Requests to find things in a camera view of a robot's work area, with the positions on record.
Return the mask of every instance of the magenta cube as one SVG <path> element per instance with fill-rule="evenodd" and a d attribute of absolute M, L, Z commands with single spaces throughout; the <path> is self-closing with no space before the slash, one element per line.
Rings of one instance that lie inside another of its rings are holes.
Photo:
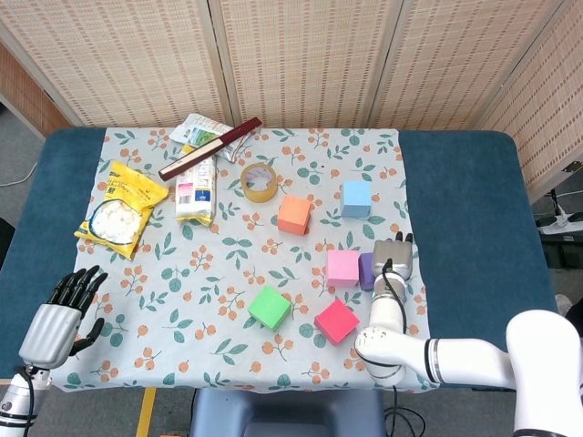
<path fill-rule="evenodd" d="M 361 253 L 358 259 L 358 280 L 362 291 L 374 289 L 373 253 Z"/>
<path fill-rule="evenodd" d="M 318 314 L 313 322 L 326 338 L 336 345 L 356 328 L 359 320 L 341 300 L 337 299 Z"/>
<path fill-rule="evenodd" d="M 326 285 L 354 287 L 358 284 L 358 255 L 356 250 L 328 250 Z"/>

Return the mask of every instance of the green cube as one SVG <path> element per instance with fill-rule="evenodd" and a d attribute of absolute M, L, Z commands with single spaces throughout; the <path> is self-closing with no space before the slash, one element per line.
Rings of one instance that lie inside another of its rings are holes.
<path fill-rule="evenodd" d="M 249 306 L 249 314 L 270 330 L 277 330 L 292 305 L 274 287 L 263 287 L 259 296 Z"/>

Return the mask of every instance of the woven panel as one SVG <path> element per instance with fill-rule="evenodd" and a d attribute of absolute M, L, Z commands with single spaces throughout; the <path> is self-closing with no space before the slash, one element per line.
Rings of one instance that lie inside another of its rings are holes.
<path fill-rule="evenodd" d="M 242 118 L 274 127 L 362 126 L 394 5 L 222 0 Z"/>
<path fill-rule="evenodd" d="M 573 0 L 481 128 L 517 143 L 527 186 L 583 144 L 583 3 Z"/>
<path fill-rule="evenodd" d="M 548 0 L 413 1 L 372 126 L 470 128 L 555 7 Z"/>
<path fill-rule="evenodd" d="M 0 95 L 44 137 L 71 126 L 43 89 L 2 44 Z"/>
<path fill-rule="evenodd" d="M 87 126 L 224 121 L 195 2 L 2 0 L 0 19 Z"/>

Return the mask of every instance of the orange cube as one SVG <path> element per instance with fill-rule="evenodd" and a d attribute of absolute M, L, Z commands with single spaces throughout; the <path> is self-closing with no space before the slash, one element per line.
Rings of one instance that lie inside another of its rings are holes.
<path fill-rule="evenodd" d="M 283 198 L 280 212 L 277 215 L 278 229 L 292 234 L 305 234 L 308 220 L 310 220 L 311 204 L 307 198 L 290 195 Z"/>

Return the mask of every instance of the robotic arm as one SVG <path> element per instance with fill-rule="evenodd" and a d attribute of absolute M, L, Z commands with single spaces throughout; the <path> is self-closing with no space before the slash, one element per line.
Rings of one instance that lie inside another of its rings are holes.
<path fill-rule="evenodd" d="M 96 320 L 86 338 L 75 341 L 81 320 L 107 278 L 107 273 L 102 273 L 93 279 L 98 270 L 99 266 L 94 266 L 65 276 L 36 312 L 18 352 L 25 366 L 15 368 L 17 375 L 0 401 L 0 437 L 28 435 L 50 388 L 49 372 L 91 346 L 99 336 L 103 319 Z"/>
<path fill-rule="evenodd" d="M 413 236 L 376 241 L 370 325 L 355 341 L 374 381 L 398 384 L 407 371 L 432 382 L 517 390 L 514 437 L 576 437 L 583 432 L 581 346 L 559 315 L 531 310 L 506 328 L 509 353 L 478 339 L 419 340 L 406 335 L 403 300 L 411 276 Z"/>

